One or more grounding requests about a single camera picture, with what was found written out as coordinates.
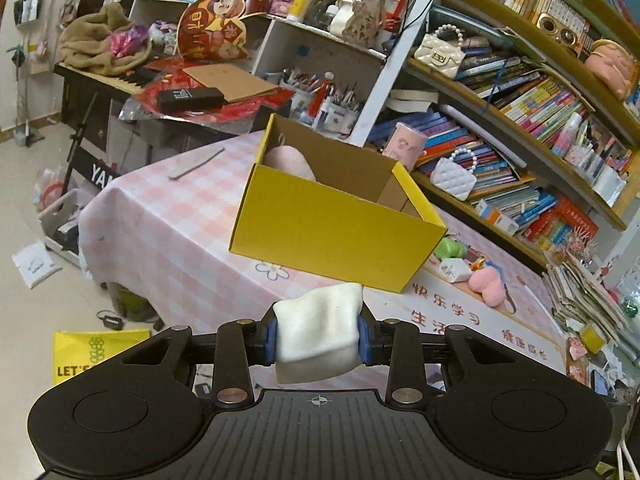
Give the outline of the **brown flat cardboard sheet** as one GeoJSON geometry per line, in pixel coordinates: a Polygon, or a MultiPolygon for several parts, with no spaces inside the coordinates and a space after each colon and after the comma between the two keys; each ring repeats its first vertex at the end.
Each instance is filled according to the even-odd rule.
{"type": "Polygon", "coordinates": [[[188,67],[183,71],[202,86],[219,90],[229,103],[265,96],[278,88],[233,64],[207,64],[188,67]]]}

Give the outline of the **large pink plush toy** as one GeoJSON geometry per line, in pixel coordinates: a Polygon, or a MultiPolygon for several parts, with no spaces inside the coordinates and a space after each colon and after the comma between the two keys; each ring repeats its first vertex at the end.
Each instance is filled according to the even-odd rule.
{"type": "Polygon", "coordinates": [[[278,135],[277,145],[264,155],[262,164],[291,176],[316,182],[316,176],[301,151],[287,144],[285,135],[278,135]]]}

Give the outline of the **small pink plush chick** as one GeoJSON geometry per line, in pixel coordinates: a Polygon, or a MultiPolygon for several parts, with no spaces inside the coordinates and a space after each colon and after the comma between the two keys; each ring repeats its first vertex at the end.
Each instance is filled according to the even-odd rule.
{"type": "Polygon", "coordinates": [[[499,271],[493,266],[485,266],[473,272],[468,281],[469,289],[482,296],[484,304],[495,308],[506,298],[499,271]]]}

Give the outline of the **wooden bookshelf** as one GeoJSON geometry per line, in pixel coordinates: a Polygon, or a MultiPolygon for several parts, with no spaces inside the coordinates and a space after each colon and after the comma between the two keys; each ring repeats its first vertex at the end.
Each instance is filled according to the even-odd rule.
{"type": "Polygon", "coordinates": [[[370,142],[392,91],[415,82],[468,140],[514,166],[464,202],[430,188],[446,211],[471,219],[480,200],[536,186],[541,199],[518,214],[518,234],[500,237],[533,266],[562,233],[562,211],[594,229],[600,263],[638,238],[639,40],[600,0],[409,0],[395,30],[352,140],[370,142]],[[464,33],[454,79],[413,58],[443,24],[464,33]]]}

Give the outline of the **pink cylindrical container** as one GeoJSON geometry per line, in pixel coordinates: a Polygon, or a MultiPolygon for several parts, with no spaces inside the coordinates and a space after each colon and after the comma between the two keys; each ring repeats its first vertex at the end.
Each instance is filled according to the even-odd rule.
{"type": "Polygon", "coordinates": [[[426,144],[427,136],[424,133],[398,122],[382,154],[412,171],[426,144]]]}

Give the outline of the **white cubby shelf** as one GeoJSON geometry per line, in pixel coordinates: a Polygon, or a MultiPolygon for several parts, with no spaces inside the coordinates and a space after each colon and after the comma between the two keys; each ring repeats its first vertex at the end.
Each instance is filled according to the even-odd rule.
{"type": "Polygon", "coordinates": [[[288,21],[271,15],[254,15],[248,19],[250,48],[246,58],[213,62],[196,62],[200,73],[213,75],[224,64],[233,65],[264,81],[293,92],[291,99],[280,103],[273,93],[262,97],[262,104],[254,107],[250,102],[239,102],[215,113],[186,112],[182,115],[165,115],[155,109],[155,99],[142,102],[151,94],[146,87],[122,106],[118,119],[137,126],[151,134],[216,134],[239,136],[262,130],[272,113],[305,119],[308,104],[312,101],[314,86],[305,87],[302,79],[316,78],[332,73],[335,95],[352,99],[345,105],[335,104],[326,120],[318,120],[321,131],[349,136],[359,114],[366,106],[378,76],[382,72],[385,55],[350,44],[326,30],[306,24],[288,21]]]}

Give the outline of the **white quilted pearl purse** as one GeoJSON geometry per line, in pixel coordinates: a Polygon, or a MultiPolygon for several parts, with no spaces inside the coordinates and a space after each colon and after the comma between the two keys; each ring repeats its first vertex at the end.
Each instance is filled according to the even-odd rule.
{"type": "Polygon", "coordinates": [[[477,167],[477,157],[469,148],[456,148],[448,158],[441,158],[431,172],[430,181],[435,188],[464,202],[476,185],[477,177],[474,171],[477,167]],[[456,162],[460,155],[471,156],[470,168],[464,168],[456,162]]]}

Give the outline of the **yellow shopping bag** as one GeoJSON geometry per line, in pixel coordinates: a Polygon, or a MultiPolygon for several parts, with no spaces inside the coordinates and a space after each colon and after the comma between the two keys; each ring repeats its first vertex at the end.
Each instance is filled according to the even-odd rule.
{"type": "Polygon", "coordinates": [[[150,337],[150,330],[56,332],[53,336],[53,385],[62,384],[150,337]]]}

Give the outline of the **yellow cardboard box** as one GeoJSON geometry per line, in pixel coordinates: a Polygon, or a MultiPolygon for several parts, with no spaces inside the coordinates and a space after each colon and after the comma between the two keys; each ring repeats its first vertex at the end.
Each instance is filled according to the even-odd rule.
{"type": "Polygon", "coordinates": [[[229,249],[294,270],[401,292],[447,227],[407,169],[278,115],[250,170],[229,249]],[[317,181],[264,166],[283,133],[317,181]]]}

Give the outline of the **pile of papers and booklets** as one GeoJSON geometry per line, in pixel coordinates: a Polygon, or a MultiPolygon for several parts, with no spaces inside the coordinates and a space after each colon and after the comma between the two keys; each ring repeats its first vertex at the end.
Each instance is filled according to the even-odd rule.
{"type": "Polygon", "coordinates": [[[549,262],[542,276],[551,298],[551,313],[562,326],[570,320],[591,324],[607,342],[619,344],[630,319],[606,289],[573,255],[549,262]]]}

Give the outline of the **cream quilted purse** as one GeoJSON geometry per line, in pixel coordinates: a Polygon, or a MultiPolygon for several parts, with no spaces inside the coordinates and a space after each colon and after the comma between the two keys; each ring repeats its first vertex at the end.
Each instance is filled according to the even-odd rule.
{"type": "Polygon", "coordinates": [[[465,53],[462,50],[464,33],[454,24],[443,24],[430,34],[425,34],[420,46],[414,51],[413,58],[423,65],[436,70],[449,79],[457,76],[459,68],[464,60],[465,53]],[[454,42],[442,39],[442,35],[451,32],[454,34],[454,42]]]}

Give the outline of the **orange white blue carton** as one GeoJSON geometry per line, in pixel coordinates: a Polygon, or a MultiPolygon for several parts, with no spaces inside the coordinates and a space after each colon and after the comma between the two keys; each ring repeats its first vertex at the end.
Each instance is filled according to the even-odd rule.
{"type": "Polygon", "coordinates": [[[498,209],[491,207],[484,200],[480,200],[475,206],[476,213],[480,218],[510,236],[518,232],[518,224],[509,216],[502,214],[498,209]]]}

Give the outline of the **green caterpillar toy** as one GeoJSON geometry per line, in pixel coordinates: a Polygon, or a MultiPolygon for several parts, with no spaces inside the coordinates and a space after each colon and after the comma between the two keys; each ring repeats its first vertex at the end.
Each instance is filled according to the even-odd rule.
{"type": "Polygon", "coordinates": [[[465,259],[467,252],[468,248],[466,248],[465,244],[451,237],[442,238],[434,249],[434,255],[439,260],[448,258],[465,259]]]}

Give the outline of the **red cartoon paper decoration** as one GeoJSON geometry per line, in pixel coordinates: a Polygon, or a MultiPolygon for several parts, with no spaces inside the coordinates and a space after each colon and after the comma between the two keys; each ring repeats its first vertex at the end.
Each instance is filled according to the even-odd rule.
{"type": "Polygon", "coordinates": [[[186,60],[229,62],[247,58],[246,21],[268,12],[270,0],[198,0],[182,14],[177,50],[186,60]]]}

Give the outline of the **orange plastic comb clip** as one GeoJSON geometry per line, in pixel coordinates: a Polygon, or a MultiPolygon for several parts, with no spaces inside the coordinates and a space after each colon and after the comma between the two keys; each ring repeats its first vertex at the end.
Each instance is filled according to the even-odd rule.
{"type": "Polygon", "coordinates": [[[487,266],[488,263],[488,259],[484,256],[478,257],[476,258],[470,265],[470,268],[472,271],[477,271],[480,270],[481,268],[484,268],[484,266],[487,266]]]}

